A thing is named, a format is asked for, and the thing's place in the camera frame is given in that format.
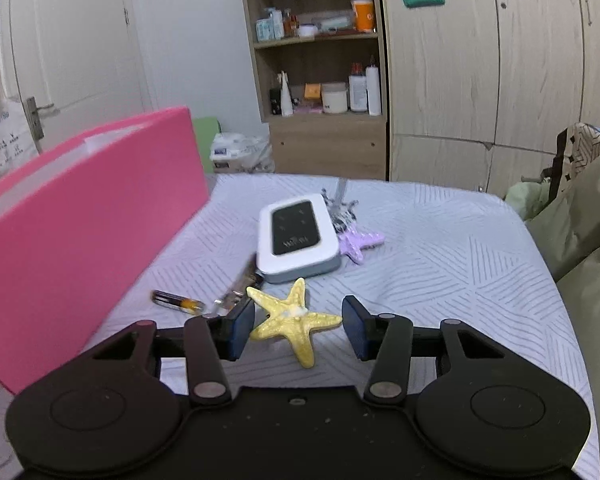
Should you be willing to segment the small battery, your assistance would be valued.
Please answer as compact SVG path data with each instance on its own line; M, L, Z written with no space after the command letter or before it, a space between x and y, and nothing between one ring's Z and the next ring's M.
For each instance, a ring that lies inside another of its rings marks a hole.
M162 290L153 290L150 295L151 301L157 306L177 310L189 315L198 315L204 312L204 303L199 300L193 300L183 296L163 292Z

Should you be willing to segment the yellow starfish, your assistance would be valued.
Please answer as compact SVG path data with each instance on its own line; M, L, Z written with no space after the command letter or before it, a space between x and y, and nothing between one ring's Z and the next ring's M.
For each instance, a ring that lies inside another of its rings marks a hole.
M254 287L246 289L247 296L268 317L250 333L252 340L284 338L303 368L315 365L311 336L314 332L334 330L342 324L342 317L311 311L306 306L306 280L298 278L285 299L280 299Z

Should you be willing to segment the purple starfish keychain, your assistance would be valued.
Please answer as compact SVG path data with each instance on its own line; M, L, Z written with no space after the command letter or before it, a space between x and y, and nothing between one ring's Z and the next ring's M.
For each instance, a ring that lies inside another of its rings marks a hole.
M362 232L356 226L338 234L340 255L348 257L355 264L364 261L363 252L385 243L385 235L377 232Z

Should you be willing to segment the white black wifi router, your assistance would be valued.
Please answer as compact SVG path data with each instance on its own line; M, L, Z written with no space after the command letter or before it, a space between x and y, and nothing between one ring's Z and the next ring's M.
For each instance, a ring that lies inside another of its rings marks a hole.
M287 198L260 210L256 263L270 284L340 267L338 236L321 194Z

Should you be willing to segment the pink cardboard box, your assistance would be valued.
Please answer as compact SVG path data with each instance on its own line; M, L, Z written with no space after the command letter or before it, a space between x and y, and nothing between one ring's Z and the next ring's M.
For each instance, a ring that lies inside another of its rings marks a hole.
M208 202L185 107L103 125L0 180L0 384L79 354Z

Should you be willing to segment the red keys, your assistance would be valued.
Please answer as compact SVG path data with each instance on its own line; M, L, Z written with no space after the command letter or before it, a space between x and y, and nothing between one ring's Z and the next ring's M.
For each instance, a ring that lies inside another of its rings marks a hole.
M257 257L252 255L248 263L242 268L236 281L230 285L230 288L212 304L204 308L202 314L205 318L215 318L216 316L227 315L233 310L245 297L247 297L247 288L253 287L260 289L263 283L263 276L257 268Z

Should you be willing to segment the white patterned bedsheet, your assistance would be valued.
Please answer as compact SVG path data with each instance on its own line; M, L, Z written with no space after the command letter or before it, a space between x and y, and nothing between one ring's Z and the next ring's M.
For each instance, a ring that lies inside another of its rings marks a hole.
M163 247L111 309L86 349L141 318L173 327L182 316L150 304L151 287L211 299L256 248L257 218L269 204L332 180L226 174L206 179L208 202ZM566 310L526 227L501 200L417 183L353 181L365 229L386 244L362 264L310 278L313 310L334 313L344 296L423 326L456 316L575 388L585 380Z

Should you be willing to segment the white plastic package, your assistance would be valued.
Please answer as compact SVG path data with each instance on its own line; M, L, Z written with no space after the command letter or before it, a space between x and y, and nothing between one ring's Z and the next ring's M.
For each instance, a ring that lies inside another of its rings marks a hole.
M216 174L274 172L273 150L268 136L220 132L211 143L210 162Z

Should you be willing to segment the green quilted jacket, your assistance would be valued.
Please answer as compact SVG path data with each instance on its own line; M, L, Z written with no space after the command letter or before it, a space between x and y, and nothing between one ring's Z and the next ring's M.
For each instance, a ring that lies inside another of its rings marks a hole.
M597 445L600 471L600 156L533 218L503 206L528 230L565 307L592 412L585 444Z

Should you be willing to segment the white jar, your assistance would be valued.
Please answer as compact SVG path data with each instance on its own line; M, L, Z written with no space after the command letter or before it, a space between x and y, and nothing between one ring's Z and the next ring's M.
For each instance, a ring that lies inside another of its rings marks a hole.
M329 115L343 114L349 109L348 87L345 82L322 85L323 112Z

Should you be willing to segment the light wood wardrobe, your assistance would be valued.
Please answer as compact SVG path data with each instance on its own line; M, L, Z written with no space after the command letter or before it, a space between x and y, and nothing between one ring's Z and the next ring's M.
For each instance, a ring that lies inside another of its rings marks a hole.
M600 0L382 0L389 177L503 195L600 127Z

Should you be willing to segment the white bottle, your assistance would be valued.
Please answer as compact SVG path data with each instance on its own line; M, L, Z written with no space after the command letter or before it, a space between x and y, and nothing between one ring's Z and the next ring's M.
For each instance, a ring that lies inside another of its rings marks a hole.
M379 68L375 65L366 67L367 110L370 116L382 114Z

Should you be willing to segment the white tote bag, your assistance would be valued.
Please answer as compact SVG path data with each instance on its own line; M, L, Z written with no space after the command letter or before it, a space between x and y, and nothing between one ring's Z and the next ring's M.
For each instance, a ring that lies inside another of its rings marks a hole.
M0 103L0 179L38 156L20 103Z

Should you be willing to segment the wooden shelf unit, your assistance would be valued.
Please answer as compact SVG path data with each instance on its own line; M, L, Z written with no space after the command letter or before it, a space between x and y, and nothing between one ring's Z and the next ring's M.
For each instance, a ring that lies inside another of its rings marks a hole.
M387 113L323 112L323 84L386 68L380 0L374 32L355 29L351 1L242 0L260 115L282 174L387 177Z

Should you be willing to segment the orange cup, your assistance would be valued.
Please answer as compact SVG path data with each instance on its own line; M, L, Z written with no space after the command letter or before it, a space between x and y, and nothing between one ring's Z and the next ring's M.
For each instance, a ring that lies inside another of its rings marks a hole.
M358 32L374 32L375 10L373 0L352 0L355 29Z

